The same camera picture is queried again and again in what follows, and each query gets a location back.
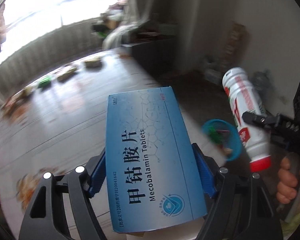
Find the red bottle cap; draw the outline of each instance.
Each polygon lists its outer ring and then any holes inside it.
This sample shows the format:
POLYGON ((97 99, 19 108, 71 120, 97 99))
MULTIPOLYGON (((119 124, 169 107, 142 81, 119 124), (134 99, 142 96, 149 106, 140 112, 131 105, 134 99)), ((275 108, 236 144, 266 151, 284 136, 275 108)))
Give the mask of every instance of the red bottle cap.
POLYGON ((250 162, 251 172, 262 171, 271 166, 271 157, 270 155, 259 160, 250 162))

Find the blue plastic bowl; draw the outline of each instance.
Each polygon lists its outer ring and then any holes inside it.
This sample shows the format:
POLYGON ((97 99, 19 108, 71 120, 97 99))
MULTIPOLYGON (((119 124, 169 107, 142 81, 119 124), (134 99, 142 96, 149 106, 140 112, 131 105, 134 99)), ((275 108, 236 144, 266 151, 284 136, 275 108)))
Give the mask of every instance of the blue plastic bowl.
POLYGON ((233 161, 239 157, 242 150, 242 143, 238 134, 237 128, 226 121, 220 119, 211 119, 202 126, 202 131, 209 134, 209 128, 213 127, 216 130, 227 130, 229 135, 227 140, 223 141, 223 146, 232 149, 232 153, 227 157, 227 161, 233 161))

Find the human hand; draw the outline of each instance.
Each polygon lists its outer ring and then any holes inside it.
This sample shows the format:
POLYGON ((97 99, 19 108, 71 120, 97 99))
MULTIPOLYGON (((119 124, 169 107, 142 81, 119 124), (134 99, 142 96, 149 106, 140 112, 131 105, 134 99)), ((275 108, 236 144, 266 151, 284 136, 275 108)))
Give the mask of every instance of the human hand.
MULTIPOLYGON (((297 191, 294 187, 297 186, 297 178, 289 172, 290 161, 288 158, 283 158, 280 164, 281 168, 278 171, 280 182, 278 183, 277 199, 282 204, 289 204, 292 199, 297 196, 297 191)), ((300 204, 297 208, 297 213, 300 212, 300 204)))

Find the screw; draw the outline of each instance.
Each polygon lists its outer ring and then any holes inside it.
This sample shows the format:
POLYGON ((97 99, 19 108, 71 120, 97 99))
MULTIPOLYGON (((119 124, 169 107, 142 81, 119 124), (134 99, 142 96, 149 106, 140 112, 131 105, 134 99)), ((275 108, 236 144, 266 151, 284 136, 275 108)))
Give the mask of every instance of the screw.
POLYGON ((51 177, 51 173, 50 172, 46 172, 44 175, 43 175, 43 178, 44 179, 48 179, 51 177))
POLYGON ((225 167, 221 167, 221 168, 219 169, 219 171, 220 171, 222 174, 228 173, 228 169, 225 168, 225 167))
POLYGON ((84 167, 83 166, 78 166, 78 167, 75 168, 75 172, 76 173, 81 173, 83 171, 84 171, 84 167))
POLYGON ((260 174, 259 173, 252 173, 252 177, 255 178, 255 179, 259 179, 260 178, 260 174))

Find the blue gripper pad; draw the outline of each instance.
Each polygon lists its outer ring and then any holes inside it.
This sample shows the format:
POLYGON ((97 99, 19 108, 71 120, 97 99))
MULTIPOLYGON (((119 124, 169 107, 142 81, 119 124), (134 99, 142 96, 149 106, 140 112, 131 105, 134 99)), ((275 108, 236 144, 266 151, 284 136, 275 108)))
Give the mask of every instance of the blue gripper pad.
MULTIPOLYGON (((213 198, 217 194, 217 190, 214 186, 214 175, 212 169, 218 169, 215 161, 207 156, 204 156, 201 152, 200 148, 196 143, 192 144, 192 149, 194 152, 194 158, 197 163, 199 176, 201 180, 201 185, 204 193, 208 194, 210 198, 213 198), (211 168, 208 166, 206 161, 210 161, 211 159, 211 168)), ((106 178, 106 154, 103 154, 100 162, 95 167, 92 175, 90 176, 90 187, 88 189, 88 197, 93 198, 93 196, 101 190, 102 184, 106 178)))
MULTIPOLYGON (((203 192, 208 194, 210 198, 213 198, 217 194, 217 191, 215 188, 214 175, 213 175, 211 169, 209 168, 208 164, 205 161, 205 159, 208 160, 208 159, 210 159, 210 157, 204 156, 203 153, 201 152, 200 148, 195 143, 192 144, 192 149, 194 152, 195 161, 197 162, 203 192)), ((218 167, 213 159, 212 159, 212 161, 215 164, 215 165, 212 165, 213 166, 212 168, 215 168, 215 166, 218 167)))
POLYGON ((106 154, 104 154, 93 173, 90 176, 90 187, 88 189, 88 197, 93 196, 101 190, 102 184, 106 178, 106 154))

